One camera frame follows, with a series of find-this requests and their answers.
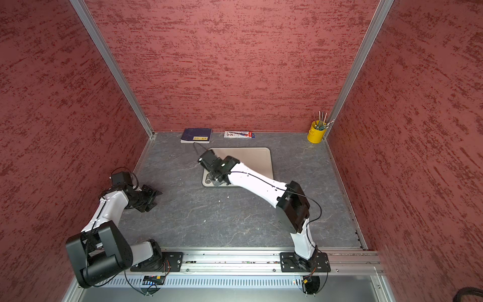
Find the beige cutting board green rim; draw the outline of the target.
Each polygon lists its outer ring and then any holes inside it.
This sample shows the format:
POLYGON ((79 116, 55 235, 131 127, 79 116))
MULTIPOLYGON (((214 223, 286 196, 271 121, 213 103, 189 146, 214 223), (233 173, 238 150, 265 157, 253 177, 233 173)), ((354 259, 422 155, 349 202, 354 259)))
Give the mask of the beige cutting board green rim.
POLYGON ((269 179, 274 178, 271 152, 267 147, 218 147, 211 150, 221 159, 232 156, 251 170, 269 179))

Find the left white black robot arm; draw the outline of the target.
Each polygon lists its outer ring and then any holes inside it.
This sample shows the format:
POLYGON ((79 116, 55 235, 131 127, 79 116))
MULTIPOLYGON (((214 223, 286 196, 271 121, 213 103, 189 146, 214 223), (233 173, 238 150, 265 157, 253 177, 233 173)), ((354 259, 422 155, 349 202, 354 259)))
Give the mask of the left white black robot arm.
POLYGON ((150 211, 159 194, 147 185, 136 190, 129 184, 119 184, 101 193, 92 219, 65 244, 74 275, 82 288, 100 287, 131 268, 145 272, 166 268, 166 258, 155 240, 131 245, 118 228, 126 208, 150 211))

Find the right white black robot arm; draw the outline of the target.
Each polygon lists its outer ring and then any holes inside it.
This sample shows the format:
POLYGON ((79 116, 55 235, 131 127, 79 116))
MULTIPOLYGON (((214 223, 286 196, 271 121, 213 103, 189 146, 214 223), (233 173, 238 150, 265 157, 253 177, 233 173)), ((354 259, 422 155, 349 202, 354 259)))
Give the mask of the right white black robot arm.
POLYGON ((205 151, 198 163, 208 171, 215 186, 232 184, 242 187, 275 208, 280 226, 290 233, 293 240, 296 265, 305 272, 316 270, 318 246, 310 230, 309 198, 297 182, 286 184, 269 179, 235 157, 218 157, 213 150, 205 151))

